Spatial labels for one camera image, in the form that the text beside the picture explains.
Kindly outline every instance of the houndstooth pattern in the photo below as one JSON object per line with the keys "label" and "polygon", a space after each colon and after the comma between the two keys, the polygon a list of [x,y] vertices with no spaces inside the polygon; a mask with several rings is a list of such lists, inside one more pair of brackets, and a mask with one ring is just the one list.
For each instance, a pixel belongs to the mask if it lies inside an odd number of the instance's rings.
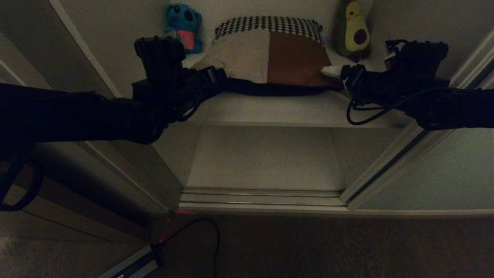
{"label": "houndstooth pattern", "polygon": [[317,21],[281,16],[246,16],[229,19],[214,30],[216,33],[214,40],[229,34],[250,30],[268,30],[309,37],[324,46],[324,40],[320,33],[323,27]]}

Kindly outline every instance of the avocado plush toy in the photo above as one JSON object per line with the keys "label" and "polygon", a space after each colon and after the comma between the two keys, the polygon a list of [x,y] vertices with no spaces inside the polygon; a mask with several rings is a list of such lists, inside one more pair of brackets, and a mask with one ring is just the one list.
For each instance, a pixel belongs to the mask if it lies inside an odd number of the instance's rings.
{"label": "avocado plush toy", "polygon": [[168,27],[165,34],[176,31],[184,44],[185,53],[199,53],[203,48],[203,40],[197,34],[199,24],[203,21],[200,13],[194,11],[189,5],[171,4],[166,7]]}
{"label": "avocado plush toy", "polygon": [[364,11],[357,0],[340,0],[333,27],[336,52],[355,61],[370,49],[371,34]]}

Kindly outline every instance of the blue plush toy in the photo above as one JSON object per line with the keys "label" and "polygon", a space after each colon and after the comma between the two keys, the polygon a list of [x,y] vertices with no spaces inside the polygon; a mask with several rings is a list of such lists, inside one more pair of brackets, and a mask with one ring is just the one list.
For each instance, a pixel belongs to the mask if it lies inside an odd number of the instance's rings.
{"label": "blue plush toy", "polygon": [[199,29],[199,23],[203,21],[201,14],[188,5],[171,4],[166,7],[166,16],[168,27],[165,28],[165,34],[176,31],[182,39],[185,53],[201,52],[203,39],[196,33]]}

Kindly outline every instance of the plush toy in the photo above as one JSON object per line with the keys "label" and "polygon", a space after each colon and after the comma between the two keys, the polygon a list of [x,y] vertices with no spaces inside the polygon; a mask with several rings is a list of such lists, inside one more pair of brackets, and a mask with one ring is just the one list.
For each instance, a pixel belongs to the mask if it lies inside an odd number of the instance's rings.
{"label": "plush toy", "polygon": [[184,44],[185,53],[199,53],[203,48],[203,39],[197,34],[199,24],[203,21],[200,13],[189,5],[171,4],[166,7],[168,27],[165,34],[176,31]]}
{"label": "plush toy", "polygon": [[371,34],[367,29],[364,11],[357,0],[340,0],[333,27],[336,52],[355,61],[370,49]]}

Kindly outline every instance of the brown fabric patch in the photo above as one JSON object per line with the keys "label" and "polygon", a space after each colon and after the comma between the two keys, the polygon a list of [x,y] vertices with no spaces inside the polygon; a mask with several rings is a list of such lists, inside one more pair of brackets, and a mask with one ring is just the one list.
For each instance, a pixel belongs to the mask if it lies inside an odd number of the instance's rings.
{"label": "brown fabric patch", "polygon": [[320,43],[304,36],[271,33],[268,83],[343,89],[340,79],[321,73],[325,66],[331,62]]}

